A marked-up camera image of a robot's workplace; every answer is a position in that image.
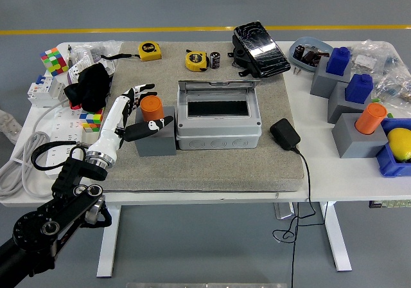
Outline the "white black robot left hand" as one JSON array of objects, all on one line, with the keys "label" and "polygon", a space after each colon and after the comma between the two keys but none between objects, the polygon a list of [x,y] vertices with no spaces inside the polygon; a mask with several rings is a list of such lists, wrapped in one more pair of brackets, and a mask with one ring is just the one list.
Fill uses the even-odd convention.
[{"label": "white black robot left hand", "polygon": [[156,95],[156,92],[151,91],[154,87],[154,84],[136,85],[116,98],[105,117],[97,142],[93,143],[86,152],[85,160],[87,162],[99,161],[112,167],[117,160],[117,151],[122,142],[149,137],[173,121],[172,116],[165,116],[126,125],[131,112],[139,107],[142,99]]}]

